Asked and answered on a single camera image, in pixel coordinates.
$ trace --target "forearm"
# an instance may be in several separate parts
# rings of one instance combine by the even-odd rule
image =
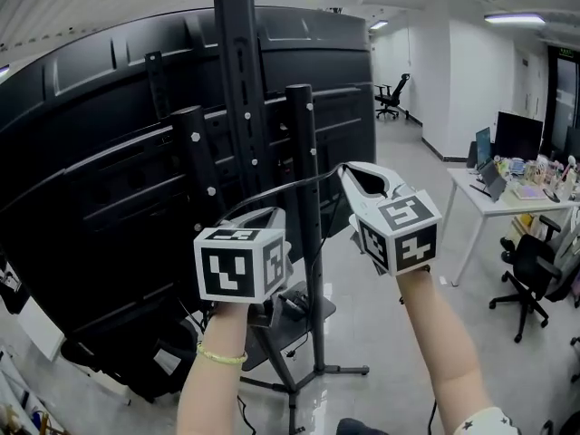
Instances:
[[[224,357],[244,353],[246,304],[221,304],[204,334],[203,346]],[[199,354],[179,399],[178,435],[233,433],[240,366],[213,362]]]
[[[431,281],[415,271],[398,277],[447,433],[491,405],[483,387],[475,346],[460,319]]]

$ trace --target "white desk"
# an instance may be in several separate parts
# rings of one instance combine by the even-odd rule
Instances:
[[[453,206],[453,199],[455,198],[457,187],[459,187],[463,193],[465,193],[467,198],[469,198],[471,203],[473,203],[481,215],[481,219],[477,223],[473,235],[471,236],[471,240],[469,241],[465,256],[459,264],[459,272],[457,277],[454,282],[451,282],[453,286],[459,285],[459,281],[461,280],[468,262],[471,259],[473,249],[475,248],[475,245],[478,243],[481,234],[483,233],[483,227],[488,218],[522,213],[555,211],[558,209],[567,209],[580,206],[580,200],[562,201],[560,203],[554,203],[548,198],[537,200],[521,200],[517,198],[516,195],[508,188],[506,188],[499,200],[494,203],[490,197],[484,195],[481,192],[478,192],[469,186],[470,184],[475,185],[479,189],[483,189],[484,187],[483,184],[480,184],[477,181],[477,176],[469,174],[469,169],[447,169],[447,172],[451,175],[451,179],[453,180],[453,188],[451,189],[449,203],[447,204],[447,210],[445,211],[441,240],[443,237],[445,237],[445,229],[447,228],[447,225],[450,221],[451,208]]]

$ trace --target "black cable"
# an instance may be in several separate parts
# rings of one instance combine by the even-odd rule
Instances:
[[[314,184],[316,182],[320,182],[321,180],[328,179],[342,166],[346,166],[346,163],[337,164],[333,169],[329,170],[328,172],[326,172],[324,174],[319,174],[318,176],[314,176],[314,177],[308,178],[308,179],[295,180],[294,182],[289,182],[287,184],[266,190],[265,192],[258,193],[257,195],[254,195],[253,197],[246,198],[245,200],[242,200],[239,203],[237,203],[229,211],[227,211],[226,214],[224,214],[220,219],[217,220],[217,222],[214,226],[215,227],[219,226],[225,219],[228,219],[231,215],[236,213],[236,211],[238,211],[239,209],[243,208],[244,206],[255,203],[256,201],[258,201],[260,199],[273,197],[274,195],[277,195],[278,193],[285,192],[289,189],[303,187],[304,185]]]
[[[326,234],[324,235],[322,243],[320,244],[320,246],[316,250],[316,254],[314,255],[314,261],[313,261],[312,265],[310,266],[310,275],[309,275],[309,277],[306,278],[306,280],[308,278],[312,279],[312,274],[314,272],[314,266],[316,265],[316,261],[318,261],[318,257],[321,255],[321,253],[323,251],[324,243],[326,243],[326,239],[330,235],[330,231],[333,228],[334,217],[336,216],[336,212],[338,210],[338,206],[340,205],[342,198],[343,198],[343,188],[341,186],[340,193],[338,194],[338,198],[336,199],[336,203],[334,204],[333,214],[330,216],[330,222],[328,223],[328,228],[326,229]],[[308,298],[308,314],[306,316],[306,338],[300,344],[298,344],[298,346],[296,346],[294,349],[290,350],[289,352],[286,352],[287,358],[294,358],[296,356],[296,351],[298,350],[298,348],[300,348],[302,345],[304,345],[306,342],[308,342],[308,336],[309,336],[308,327],[310,325],[310,318],[312,317],[313,305],[314,305],[314,296],[310,295],[310,297]]]
[[[179,298],[178,301],[181,307],[185,309],[185,312],[188,314],[191,320],[196,324],[197,327],[199,327],[199,330],[204,334],[206,332],[206,328],[203,325],[201,325],[201,323],[197,321],[195,317],[193,317],[193,314],[188,311],[188,308],[186,308],[185,305],[181,303],[181,300]]]
[[[431,417],[429,418],[429,424],[427,425],[427,435],[431,435],[431,424],[433,419],[435,419],[435,411],[437,410],[437,400],[433,402],[433,410],[431,411]]]
[[[242,419],[244,420],[244,423],[247,425],[247,427],[249,429],[252,430],[252,435],[256,435],[256,429],[254,429],[254,427],[252,426],[252,424],[246,418],[246,404],[244,403],[244,400],[242,400],[239,397],[239,395],[237,396],[237,408],[239,409],[239,413],[242,416]]]

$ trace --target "bracelet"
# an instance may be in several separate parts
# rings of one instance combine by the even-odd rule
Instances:
[[[246,352],[244,352],[244,354],[242,356],[239,356],[238,358],[226,358],[225,356],[219,356],[218,354],[213,354],[212,352],[209,352],[203,347],[203,344],[201,344],[201,342],[198,342],[198,354],[203,355],[204,357],[208,358],[210,361],[213,361],[215,363],[228,364],[232,366],[243,364],[247,361]]]

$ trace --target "sleeve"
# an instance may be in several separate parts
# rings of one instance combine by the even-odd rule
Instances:
[[[521,435],[500,408],[487,408],[466,419],[454,435]]]

